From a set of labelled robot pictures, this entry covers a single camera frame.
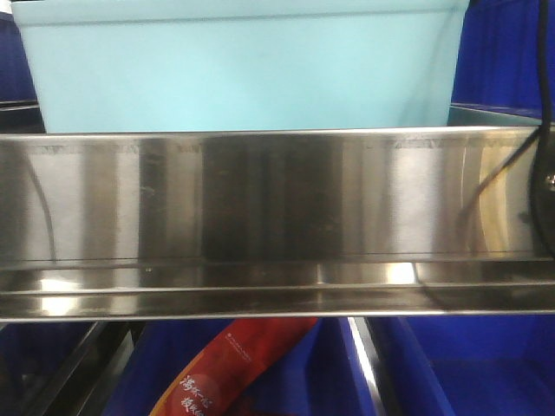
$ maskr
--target light blue plastic bin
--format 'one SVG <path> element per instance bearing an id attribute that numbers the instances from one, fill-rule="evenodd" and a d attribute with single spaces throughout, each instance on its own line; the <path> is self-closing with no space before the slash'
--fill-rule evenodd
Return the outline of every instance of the light blue plastic bin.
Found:
<path id="1" fill-rule="evenodd" d="M 439 126 L 468 0 L 13 4 L 51 133 Z"/>

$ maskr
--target metal surface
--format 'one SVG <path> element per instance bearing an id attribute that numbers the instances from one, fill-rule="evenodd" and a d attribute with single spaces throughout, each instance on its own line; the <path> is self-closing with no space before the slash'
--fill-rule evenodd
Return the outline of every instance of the metal surface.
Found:
<path id="1" fill-rule="evenodd" d="M 95 386 L 83 403 L 78 406 L 74 416 L 98 416 L 102 414 L 114 392 L 123 370 L 134 351 L 131 334 L 127 333 L 121 345 L 114 352 L 112 360 L 108 363 L 102 374 L 98 377 Z"/>
<path id="2" fill-rule="evenodd" d="M 467 207 L 531 131 L 0 136 L 0 260 L 542 257 L 532 152 Z"/>
<path id="3" fill-rule="evenodd" d="M 350 317 L 347 319 L 349 321 L 350 333 L 355 343 L 358 362 L 366 380 L 372 404 L 374 405 L 374 414 L 376 416 L 386 416 L 388 413 L 386 413 L 382 402 L 377 374 L 377 367 L 379 367 L 380 363 L 367 323 L 364 321 L 364 318 Z"/>
<path id="4" fill-rule="evenodd" d="M 0 136 L 0 319 L 553 311 L 532 130 Z"/>

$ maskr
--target red package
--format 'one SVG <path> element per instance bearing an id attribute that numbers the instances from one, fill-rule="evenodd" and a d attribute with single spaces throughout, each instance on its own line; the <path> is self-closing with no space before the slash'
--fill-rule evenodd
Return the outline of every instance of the red package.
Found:
<path id="1" fill-rule="evenodd" d="M 219 333 L 162 394 L 150 416 L 221 416 L 317 318 L 238 319 Z"/>

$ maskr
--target plastic container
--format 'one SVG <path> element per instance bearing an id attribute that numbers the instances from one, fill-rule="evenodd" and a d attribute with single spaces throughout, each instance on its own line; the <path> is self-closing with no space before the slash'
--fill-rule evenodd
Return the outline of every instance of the plastic container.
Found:
<path id="1" fill-rule="evenodd" d="M 89 323 L 18 323 L 0 328 L 0 416 L 19 416 L 89 329 Z"/>
<path id="2" fill-rule="evenodd" d="M 12 8 L 49 132 L 435 126 L 468 0 Z"/>
<path id="3" fill-rule="evenodd" d="M 555 414 L 555 316 L 372 323 L 409 416 Z"/>
<path id="4" fill-rule="evenodd" d="M 530 0 L 480 0 L 466 16 L 453 100 L 497 107 L 541 107 L 536 70 L 538 4 Z M 550 0 L 548 44 L 555 101 L 555 0 Z"/>
<path id="5" fill-rule="evenodd" d="M 103 416 L 148 415 L 185 365 L 228 321 L 147 324 Z M 244 397 L 254 409 L 296 416 L 374 416 L 346 319 L 322 319 Z"/>
<path id="6" fill-rule="evenodd" d="M 32 100 L 33 81 L 19 30 L 0 2 L 0 101 Z"/>

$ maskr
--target shelf lip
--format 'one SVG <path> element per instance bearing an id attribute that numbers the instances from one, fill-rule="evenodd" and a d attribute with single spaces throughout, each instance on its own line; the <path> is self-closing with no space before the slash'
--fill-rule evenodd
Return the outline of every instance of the shelf lip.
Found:
<path id="1" fill-rule="evenodd" d="M 395 288 L 380 290 L 208 292 L 117 296 L 0 296 L 3 322 L 133 321 L 268 316 L 548 314 L 555 284 L 529 288 Z M 76 305 L 52 313 L 43 305 Z"/>
<path id="2" fill-rule="evenodd" d="M 269 286 L 271 279 L 260 278 L 266 276 L 264 266 L 257 264 L 251 269 L 256 272 L 244 274 L 242 281 L 228 279 L 235 284 L 227 287 L 220 284 L 222 276 L 237 273 L 230 271 L 230 265 L 219 266 L 222 269 L 212 272 L 200 268 L 204 275 L 192 273 L 191 267 L 149 268 L 148 273 L 154 274 L 151 280 L 141 278 L 135 274 L 137 269 L 129 268 L 123 269 L 126 271 L 123 275 L 114 269 L 64 270 L 66 273 L 59 275 L 62 270 L 21 276 L 2 272 L 0 322 L 555 311 L 554 262 L 305 266 L 308 269 L 290 273 L 282 264 L 279 270 L 272 265 L 267 271 L 273 274 L 273 283 L 280 283 L 280 277 L 283 281 L 281 285 Z M 399 276 L 400 272 L 411 270 L 415 273 L 412 282 L 408 276 Z M 322 283 L 323 277 L 331 283 Z M 40 288 L 44 283 L 47 286 L 43 290 L 21 289 L 17 283 L 27 284 L 28 288 Z"/>

